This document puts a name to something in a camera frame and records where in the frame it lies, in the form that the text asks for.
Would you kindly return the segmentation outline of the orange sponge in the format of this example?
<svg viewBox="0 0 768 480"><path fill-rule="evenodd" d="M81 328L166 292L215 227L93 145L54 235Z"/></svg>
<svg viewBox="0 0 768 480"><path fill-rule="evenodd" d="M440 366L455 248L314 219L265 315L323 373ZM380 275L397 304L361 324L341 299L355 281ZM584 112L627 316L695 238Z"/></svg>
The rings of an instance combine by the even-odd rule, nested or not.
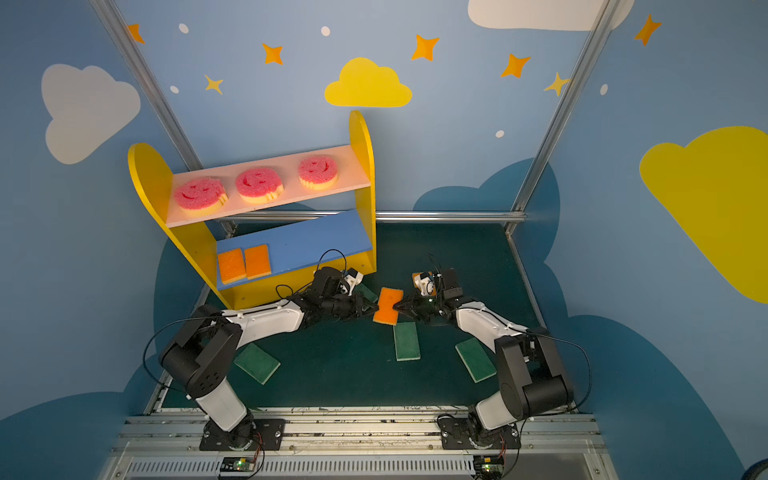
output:
<svg viewBox="0 0 768 480"><path fill-rule="evenodd" d="M419 290L430 291L434 288L434 281L431 272L416 272L412 274L414 287Z"/></svg>
<svg viewBox="0 0 768 480"><path fill-rule="evenodd" d="M266 244L247 248L244 253L248 280L255 280L272 274L269 248Z"/></svg>
<svg viewBox="0 0 768 480"><path fill-rule="evenodd" d="M394 326L397 324L399 313L395 305L404 297L400 289L382 287L380 290L377 311L373 315L373 322L382 325Z"/></svg>
<svg viewBox="0 0 768 480"><path fill-rule="evenodd" d="M244 280L247 277L245 260L241 249L217 254L219 279L223 285Z"/></svg>

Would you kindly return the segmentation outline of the pink smiley sponge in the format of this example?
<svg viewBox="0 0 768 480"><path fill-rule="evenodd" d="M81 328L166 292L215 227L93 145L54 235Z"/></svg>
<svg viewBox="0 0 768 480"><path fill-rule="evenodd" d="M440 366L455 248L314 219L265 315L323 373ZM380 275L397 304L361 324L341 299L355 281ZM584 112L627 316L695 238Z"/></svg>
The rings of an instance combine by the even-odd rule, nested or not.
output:
<svg viewBox="0 0 768 480"><path fill-rule="evenodd" d="M325 155L316 155L303 159L298 166L301 184L310 190L325 190L338 180L339 171L336 161Z"/></svg>
<svg viewBox="0 0 768 480"><path fill-rule="evenodd" d="M250 204L266 204L275 201L284 191L278 173L267 167L251 168L240 173L235 179L240 197Z"/></svg>
<svg viewBox="0 0 768 480"><path fill-rule="evenodd" d="M229 197L219 179L201 177L176 188L173 200L186 216L200 217L220 210Z"/></svg>

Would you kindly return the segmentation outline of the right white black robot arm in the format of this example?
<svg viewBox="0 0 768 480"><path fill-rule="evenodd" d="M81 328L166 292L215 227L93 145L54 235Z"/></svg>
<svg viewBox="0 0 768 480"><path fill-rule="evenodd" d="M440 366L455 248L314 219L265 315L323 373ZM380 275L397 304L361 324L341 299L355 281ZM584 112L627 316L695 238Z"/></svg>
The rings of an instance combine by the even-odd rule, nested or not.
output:
<svg viewBox="0 0 768 480"><path fill-rule="evenodd" d="M485 431L569 407L574 389L556 340L544 328L516 324L464 294L456 271L417 272L414 292L394 309L414 320L440 316L472 335L481 352L496 355L499 390L478 402L474 418Z"/></svg>

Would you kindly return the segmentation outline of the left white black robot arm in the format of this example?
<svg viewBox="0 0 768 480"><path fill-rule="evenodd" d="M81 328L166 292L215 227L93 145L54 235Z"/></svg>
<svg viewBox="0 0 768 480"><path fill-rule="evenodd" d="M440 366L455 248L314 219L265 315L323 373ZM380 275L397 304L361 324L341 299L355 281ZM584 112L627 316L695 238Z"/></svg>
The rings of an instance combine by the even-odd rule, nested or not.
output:
<svg viewBox="0 0 768 480"><path fill-rule="evenodd" d="M326 317L351 320L378 310L363 293L363 274L322 267L307 285L266 305L218 310L203 305L179 322L158 362L208 417L203 447L251 450L259 446L253 415L235 393L227 375L237 354L258 340L308 327Z"/></svg>

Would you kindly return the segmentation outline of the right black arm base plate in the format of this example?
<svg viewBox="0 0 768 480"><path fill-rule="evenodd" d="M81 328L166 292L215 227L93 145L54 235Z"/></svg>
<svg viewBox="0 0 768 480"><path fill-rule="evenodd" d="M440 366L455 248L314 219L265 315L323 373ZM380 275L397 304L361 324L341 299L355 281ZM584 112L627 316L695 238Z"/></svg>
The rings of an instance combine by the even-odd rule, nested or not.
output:
<svg viewBox="0 0 768 480"><path fill-rule="evenodd" d="M521 446L520 433L515 425L486 429L474 413L466 417L443 414L436 418L436 425L444 450L503 450Z"/></svg>

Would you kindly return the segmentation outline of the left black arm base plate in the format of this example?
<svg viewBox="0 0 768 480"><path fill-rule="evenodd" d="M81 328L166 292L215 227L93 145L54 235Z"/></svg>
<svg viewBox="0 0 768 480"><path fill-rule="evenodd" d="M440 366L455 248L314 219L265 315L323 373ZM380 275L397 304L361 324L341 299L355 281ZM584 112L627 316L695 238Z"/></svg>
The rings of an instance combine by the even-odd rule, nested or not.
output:
<svg viewBox="0 0 768 480"><path fill-rule="evenodd" d="M244 418L232 431L225 431L213 420L203 429L200 451L277 451L281 447L286 426L284 419Z"/></svg>

